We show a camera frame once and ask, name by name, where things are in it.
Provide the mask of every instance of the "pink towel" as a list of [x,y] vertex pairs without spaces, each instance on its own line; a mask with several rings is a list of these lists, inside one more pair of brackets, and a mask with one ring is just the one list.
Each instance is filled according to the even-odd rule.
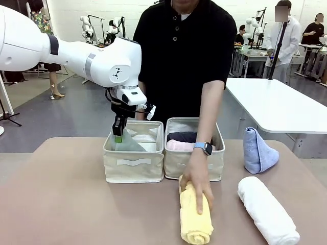
[[170,151],[193,151],[195,143],[179,142],[174,139],[167,142],[167,149]]

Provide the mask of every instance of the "rolled white towel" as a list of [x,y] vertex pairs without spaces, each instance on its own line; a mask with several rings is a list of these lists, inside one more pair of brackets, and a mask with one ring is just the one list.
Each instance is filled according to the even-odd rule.
[[257,177],[241,180],[238,194],[269,245],[298,244],[300,235],[292,218]]

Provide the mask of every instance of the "white lab coat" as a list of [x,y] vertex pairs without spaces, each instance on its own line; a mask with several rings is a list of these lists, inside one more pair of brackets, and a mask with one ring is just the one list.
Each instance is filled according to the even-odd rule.
[[[283,64],[290,64],[295,51],[298,49],[298,44],[302,36],[301,24],[292,16],[289,16],[289,23],[287,24],[284,34],[281,51],[279,52],[278,62],[276,66]],[[277,44],[281,38],[283,30],[283,23],[277,22],[272,27],[270,33],[267,35],[266,46],[267,49],[273,49],[274,53],[277,50]],[[272,66],[270,58],[267,58],[266,66]]]

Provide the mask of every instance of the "black shirt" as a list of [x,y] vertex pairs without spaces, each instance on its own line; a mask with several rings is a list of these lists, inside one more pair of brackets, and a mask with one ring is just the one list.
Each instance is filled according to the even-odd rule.
[[312,36],[306,36],[302,38],[302,44],[321,44],[319,38],[324,34],[324,26],[323,24],[316,24],[315,22],[308,25],[304,33],[309,33],[315,31],[316,33]]
[[153,120],[199,117],[203,84],[226,83],[236,33],[233,18],[210,0],[200,0],[183,21],[171,0],[142,14],[133,40],[142,48],[139,80],[156,106]]
[[243,45],[243,44],[244,44],[244,39],[243,39],[243,37],[241,36],[241,34],[240,34],[240,33],[236,35],[236,39],[235,39],[235,42],[240,42],[240,43],[241,43],[241,45]]

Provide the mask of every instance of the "fabric storage basket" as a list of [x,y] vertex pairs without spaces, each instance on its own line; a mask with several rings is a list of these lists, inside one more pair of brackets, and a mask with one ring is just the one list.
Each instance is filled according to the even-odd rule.
[[146,152],[112,150],[110,137],[103,146],[109,183],[156,183],[164,178],[164,125],[158,121],[127,121],[126,130]]
[[[174,132],[197,132],[199,118],[170,118],[167,121],[165,132],[165,177],[168,179],[178,180],[183,174],[186,165],[189,162],[192,152],[188,151],[171,151],[167,149],[167,137]],[[208,157],[208,169],[210,181],[220,181],[224,167],[225,144],[221,137],[218,125],[216,124],[213,134],[213,145],[216,150]]]

